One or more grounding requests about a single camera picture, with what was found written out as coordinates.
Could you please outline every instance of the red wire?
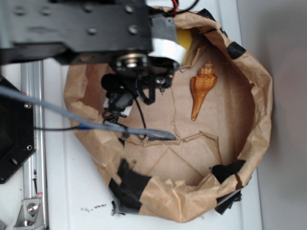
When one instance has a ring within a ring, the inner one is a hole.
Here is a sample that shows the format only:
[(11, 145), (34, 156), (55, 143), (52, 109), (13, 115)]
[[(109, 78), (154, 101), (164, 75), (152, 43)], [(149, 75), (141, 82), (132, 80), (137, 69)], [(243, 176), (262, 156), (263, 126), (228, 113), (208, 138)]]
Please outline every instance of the red wire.
[(171, 15), (175, 15), (176, 10), (178, 8), (178, 2), (176, 0), (172, 0), (174, 8), (172, 9), (172, 11), (170, 12)]

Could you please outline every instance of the gray cable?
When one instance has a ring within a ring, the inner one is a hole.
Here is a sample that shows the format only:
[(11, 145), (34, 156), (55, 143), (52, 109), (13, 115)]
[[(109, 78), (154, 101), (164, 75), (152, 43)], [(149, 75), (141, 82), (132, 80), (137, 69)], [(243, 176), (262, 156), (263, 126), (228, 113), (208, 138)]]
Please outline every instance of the gray cable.
[(56, 113), (59, 113), (63, 116), (66, 116), (76, 122), (79, 122), (80, 124), (82, 124), (83, 126), (92, 128), (92, 129), (104, 129), (104, 130), (108, 130), (108, 131), (113, 131), (113, 132), (120, 132), (120, 133), (127, 133), (127, 134), (136, 134), (136, 135), (155, 135), (155, 136), (159, 136), (161, 138), (166, 138), (168, 140), (176, 140), (176, 137), (166, 131), (160, 131), (160, 130), (155, 130), (155, 129), (143, 129), (143, 128), (124, 128), (124, 127), (116, 127), (116, 126), (107, 126), (107, 125), (103, 125), (103, 124), (99, 124), (99, 123), (95, 123), (92, 121), (89, 121), (83, 117), (80, 117), (72, 112), (67, 111), (66, 109), (62, 109), (54, 104), (45, 102), (45, 101), (41, 101), (37, 98), (34, 97), (29, 97), (26, 95), (23, 95), (21, 92), (19, 91), (15, 91), (12, 89), (9, 89), (7, 87), (4, 86), (0, 86), (0, 95), (4, 96), (4, 97), (8, 97), (17, 101), (21, 101), (24, 103), (30, 103), (30, 104), (36, 104), (36, 105), (40, 105), (41, 107), (44, 107), (46, 109), (52, 110)]

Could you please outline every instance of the crumpled paper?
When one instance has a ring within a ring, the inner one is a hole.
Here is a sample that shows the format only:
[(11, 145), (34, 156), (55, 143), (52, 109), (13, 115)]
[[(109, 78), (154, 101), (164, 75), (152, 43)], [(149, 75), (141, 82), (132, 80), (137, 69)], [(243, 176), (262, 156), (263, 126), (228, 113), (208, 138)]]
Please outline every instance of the crumpled paper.
[[(214, 208), (217, 198), (250, 180), (270, 142), (272, 78), (249, 52), (230, 58), (227, 47), (232, 41), (219, 23), (190, 12), (177, 15), (174, 21), (177, 28), (192, 31), (193, 44), (184, 64), (190, 68), (178, 71), (173, 86), (163, 95), (157, 91), (156, 102), (141, 103), (141, 108), (148, 128), (170, 131), (177, 140), (140, 142), (131, 136), (124, 148), (112, 132), (74, 133), (107, 185), (111, 178), (121, 183), (117, 174), (121, 159), (135, 172), (152, 176), (140, 198), (139, 214), (186, 222)], [(193, 122), (189, 83), (208, 60), (213, 61), (218, 80)], [(106, 91), (100, 80), (111, 71), (107, 64), (71, 66), (64, 92), (67, 109), (103, 122)], [(119, 123), (142, 127), (135, 104), (130, 116)], [(246, 163), (237, 175), (220, 184), (209, 168), (236, 159)]]

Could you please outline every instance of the conch shell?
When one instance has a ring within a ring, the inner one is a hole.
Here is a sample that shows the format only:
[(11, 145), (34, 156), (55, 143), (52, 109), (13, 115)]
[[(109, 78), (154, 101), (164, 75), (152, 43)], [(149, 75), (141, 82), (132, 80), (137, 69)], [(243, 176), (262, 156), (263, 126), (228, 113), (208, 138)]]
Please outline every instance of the conch shell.
[(217, 81), (217, 76), (214, 74), (213, 62), (208, 61), (201, 68), (196, 77), (191, 80), (191, 91), (193, 96), (192, 121), (195, 121), (200, 112), (201, 105), (210, 89), (212, 89)]

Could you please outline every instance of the black metal bracket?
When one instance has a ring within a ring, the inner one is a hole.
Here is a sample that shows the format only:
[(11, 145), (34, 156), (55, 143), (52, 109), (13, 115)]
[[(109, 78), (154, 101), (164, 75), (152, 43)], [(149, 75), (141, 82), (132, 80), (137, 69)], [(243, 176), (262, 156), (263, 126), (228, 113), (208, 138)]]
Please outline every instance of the black metal bracket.
[[(17, 90), (3, 76), (0, 85)], [(0, 184), (34, 153), (34, 114), (30, 104), (0, 96)]]

